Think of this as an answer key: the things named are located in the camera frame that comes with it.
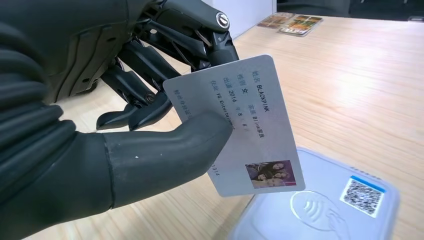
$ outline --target black robotic arm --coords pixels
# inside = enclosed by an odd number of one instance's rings
[[[214,113],[171,132],[81,133],[60,121],[63,112],[51,103],[103,80],[127,106],[100,116],[98,129],[153,124],[172,107],[163,81],[179,73],[142,41],[197,71],[238,59],[228,28],[227,17],[200,0],[2,1],[0,239],[21,239],[204,174],[232,132]]]

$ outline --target white wall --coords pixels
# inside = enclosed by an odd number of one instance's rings
[[[236,38],[276,11],[277,0],[202,0],[227,14],[231,37]]]

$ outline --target black rubber thumb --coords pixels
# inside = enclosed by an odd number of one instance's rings
[[[191,181],[214,163],[233,129],[204,113],[171,132],[104,133],[114,205],[120,207]]]

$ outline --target wooden table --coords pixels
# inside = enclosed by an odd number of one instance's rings
[[[254,27],[235,41],[242,59],[273,56],[298,146],[381,177],[400,190],[396,240],[424,239],[423,39],[424,23],[326,17],[304,38]],[[189,69],[174,66],[181,73]],[[93,132],[100,114],[122,110],[125,103],[101,84],[60,105],[63,118],[73,119],[82,132]],[[170,131],[180,123],[172,110],[143,130]],[[223,240],[250,199],[220,197],[204,175],[31,239]]]

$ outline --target id card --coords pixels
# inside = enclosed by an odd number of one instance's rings
[[[274,61],[269,55],[166,80],[181,120],[205,111],[233,132],[208,175],[223,197],[301,191],[304,177]]]

